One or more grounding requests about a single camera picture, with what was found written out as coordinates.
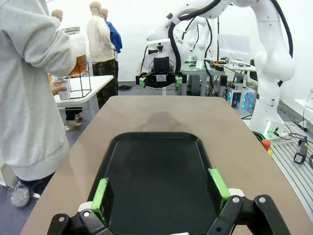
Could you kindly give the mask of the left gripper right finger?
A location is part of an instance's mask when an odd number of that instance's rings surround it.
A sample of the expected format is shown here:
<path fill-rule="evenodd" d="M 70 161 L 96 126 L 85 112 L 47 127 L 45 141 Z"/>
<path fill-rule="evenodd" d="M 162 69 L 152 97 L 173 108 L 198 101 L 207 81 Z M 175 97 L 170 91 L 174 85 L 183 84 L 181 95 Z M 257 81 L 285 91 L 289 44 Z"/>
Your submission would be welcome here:
<path fill-rule="evenodd" d="M 231 192 L 216 168 L 208 169 L 207 190 L 217 216 L 208 235 L 231 235 L 238 225 L 246 226 L 253 235 L 284 234 L 284 219 L 270 196 L 249 200 L 240 189 Z"/>

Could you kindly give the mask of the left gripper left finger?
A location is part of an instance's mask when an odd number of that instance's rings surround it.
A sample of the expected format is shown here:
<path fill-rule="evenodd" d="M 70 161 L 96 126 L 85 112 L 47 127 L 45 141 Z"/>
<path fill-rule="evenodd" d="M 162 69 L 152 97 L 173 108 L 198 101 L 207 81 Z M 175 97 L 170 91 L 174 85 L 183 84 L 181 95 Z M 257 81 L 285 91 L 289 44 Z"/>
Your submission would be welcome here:
<path fill-rule="evenodd" d="M 112 235 L 109 229 L 114 193 L 109 178 L 99 181 L 89 208 L 70 217 L 60 213 L 53 216 L 48 235 Z"/>

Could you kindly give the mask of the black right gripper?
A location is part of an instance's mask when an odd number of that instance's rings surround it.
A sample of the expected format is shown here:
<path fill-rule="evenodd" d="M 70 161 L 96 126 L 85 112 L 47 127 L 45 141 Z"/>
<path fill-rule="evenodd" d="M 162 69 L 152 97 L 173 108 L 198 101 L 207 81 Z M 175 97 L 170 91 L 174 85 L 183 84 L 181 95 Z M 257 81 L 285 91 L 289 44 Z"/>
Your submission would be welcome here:
<path fill-rule="evenodd" d="M 176 87 L 179 87 L 181 84 L 187 83 L 187 75 L 180 71 L 175 74 L 172 72 L 150 72 L 148 74 L 146 72 L 140 72 L 135 76 L 135 81 L 137 85 L 140 85 L 143 88 L 146 86 L 163 88 L 174 83 Z"/>

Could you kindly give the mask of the person's right hand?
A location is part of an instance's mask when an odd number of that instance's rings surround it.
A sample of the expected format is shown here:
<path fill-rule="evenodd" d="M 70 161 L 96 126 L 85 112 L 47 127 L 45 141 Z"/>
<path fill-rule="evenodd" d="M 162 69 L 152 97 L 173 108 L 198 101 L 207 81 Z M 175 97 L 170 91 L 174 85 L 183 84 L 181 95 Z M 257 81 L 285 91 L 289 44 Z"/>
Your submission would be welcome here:
<path fill-rule="evenodd" d="M 64 80 L 52 81 L 49 84 L 53 96 L 57 95 L 59 92 L 67 91 L 67 87 L 65 87 L 63 84 L 64 84 Z"/>

